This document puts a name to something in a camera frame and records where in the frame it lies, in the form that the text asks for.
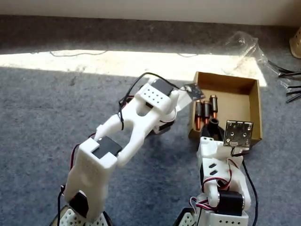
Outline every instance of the blue-gray carpet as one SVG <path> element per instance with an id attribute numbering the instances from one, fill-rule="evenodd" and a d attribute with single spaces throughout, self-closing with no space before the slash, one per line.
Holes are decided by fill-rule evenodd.
<path id="1" fill-rule="evenodd" d="M 226 24 L 3 16 L 0 54 L 60 49 L 200 54 L 237 30 L 259 38 L 270 60 L 300 68 L 288 47 L 296 29 Z M 268 84 L 261 88 L 263 140 L 246 157 L 259 196 L 257 225 L 299 225 L 301 102 L 286 104 L 275 75 L 262 72 Z M 0 68 L 0 225 L 51 222 L 73 146 L 117 111 L 117 100 L 133 80 Z M 171 131 L 147 139 L 130 163 L 115 171 L 106 211 L 117 226 L 170 226 L 189 197 L 199 194 L 195 144 L 188 140 L 187 122 L 185 109 Z M 124 145 L 129 135 L 113 138 Z M 248 213 L 251 225 L 254 202 Z"/>

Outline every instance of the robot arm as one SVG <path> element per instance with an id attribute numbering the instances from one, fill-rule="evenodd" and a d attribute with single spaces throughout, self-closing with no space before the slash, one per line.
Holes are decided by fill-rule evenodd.
<path id="1" fill-rule="evenodd" d="M 251 197 L 240 171 L 242 152 L 249 150 L 253 124 L 227 121 L 224 142 L 201 137 L 197 152 L 202 194 L 196 198 L 197 226 L 247 226 Z"/>
<path id="2" fill-rule="evenodd" d="M 102 140 L 122 129 L 119 114 L 98 126 L 94 139 L 79 146 L 64 191 L 64 198 L 74 211 L 89 222 L 103 212 L 112 172 L 128 163 L 153 129 L 160 132 L 160 128 L 175 120 L 178 98 L 179 91 L 163 80 L 146 83 L 122 109 L 124 128 L 132 128 L 130 141 L 122 150 L 102 149 Z"/>

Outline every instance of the open cardboard box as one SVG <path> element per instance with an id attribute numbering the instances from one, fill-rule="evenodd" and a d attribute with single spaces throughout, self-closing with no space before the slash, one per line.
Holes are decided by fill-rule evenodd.
<path id="1" fill-rule="evenodd" d="M 259 82 L 256 79 L 197 72 L 194 82 L 204 92 L 206 99 L 217 95 L 219 126 L 225 129 L 227 120 L 251 121 L 254 123 L 251 144 L 262 139 L 261 102 Z M 190 108 L 190 138 L 199 139 L 200 130 L 196 130 L 195 102 Z"/>

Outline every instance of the black cable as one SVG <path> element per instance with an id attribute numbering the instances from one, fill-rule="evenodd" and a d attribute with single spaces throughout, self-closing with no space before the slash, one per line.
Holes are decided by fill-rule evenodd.
<path id="1" fill-rule="evenodd" d="M 268 60 L 268 63 L 270 65 L 272 65 L 273 67 L 277 68 L 280 72 L 283 72 L 283 73 L 294 73 L 294 71 L 291 71 L 291 70 L 287 70 L 283 67 L 279 67 L 277 64 L 271 62 L 270 60 Z"/>
<path id="2" fill-rule="evenodd" d="M 202 213 L 202 208 L 200 208 L 200 210 L 199 210 L 198 222 L 199 222 L 199 219 L 200 219 L 200 217 L 201 217 L 201 213 Z"/>
<path id="3" fill-rule="evenodd" d="M 61 191 L 58 194 L 57 197 L 57 226 L 60 226 L 60 220 L 61 220 L 61 196 L 64 193 L 65 186 L 61 186 Z"/>
<path id="4" fill-rule="evenodd" d="M 251 187 L 253 189 L 253 192 L 254 192 L 254 196 L 255 196 L 255 217 L 254 217 L 254 221 L 253 221 L 253 226 L 256 225 L 257 223 L 257 218 L 258 218 L 258 196 L 257 196 L 257 192 L 256 192 L 256 189 L 255 189 L 255 186 L 250 178 L 250 175 L 249 175 L 249 172 L 248 170 L 246 169 L 246 165 L 245 165 L 245 161 L 243 160 L 242 162 L 243 164 L 243 167 L 244 167 L 244 170 L 246 172 L 246 177 L 248 178 L 250 184 L 251 184 Z"/>
<path id="5" fill-rule="evenodd" d="M 120 121 L 121 121 L 121 130 L 123 130 L 124 128 L 124 122 L 123 122 L 123 117 L 122 117 L 122 107 L 123 105 L 126 103 L 126 100 L 128 98 L 128 96 L 130 95 L 132 89 L 134 88 L 134 86 L 137 84 L 137 82 L 145 75 L 147 74 L 150 74 L 150 75 L 153 75 L 153 76 L 156 76 L 160 79 L 162 79 L 163 81 L 165 81 L 166 83 L 168 83 L 169 85 L 175 87 L 176 89 L 180 89 L 179 87 L 177 87 L 176 85 L 172 84 L 171 82 L 169 82 L 168 80 L 166 80 L 165 78 L 161 77 L 160 75 L 157 75 L 157 74 L 154 74 L 154 73 L 151 73 L 151 72 L 146 72 L 146 73 L 143 73 L 142 75 L 140 75 L 135 81 L 134 83 L 131 85 L 131 87 L 128 89 L 127 93 L 125 94 L 125 96 L 119 101 L 119 117 L 120 117 Z"/>

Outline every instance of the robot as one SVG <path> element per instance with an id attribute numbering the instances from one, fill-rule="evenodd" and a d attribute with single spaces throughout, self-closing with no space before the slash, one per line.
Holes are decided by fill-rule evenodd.
<path id="1" fill-rule="evenodd" d="M 99 125 L 93 138 L 79 145 L 75 164 L 60 192 L 69 208 L 62 217 L 58 214 L 57 225 L 111 226 L 104 203 L 113 171 L 130 161 L 150 133 L 166 132 L 179 111 L 204 98 L 194 84 L 180 89 L 160 76 L 149 80 L 134 96 L 129 96 L 131 89 L 119 102 L 119 112 Z M 124 128 L 132 128 L 132 134 L 122 148 L 108 136 Z M 247 226 L 245 211 L 251 198 L 239 167 L 243 153 L 249 150 L 252 129 L 251 122 L 228 121 L 224 142 L 200 138 L 197 158 L 202 193 L 190 199 L 195 206 L 185 208 L 174 225 Z"/>

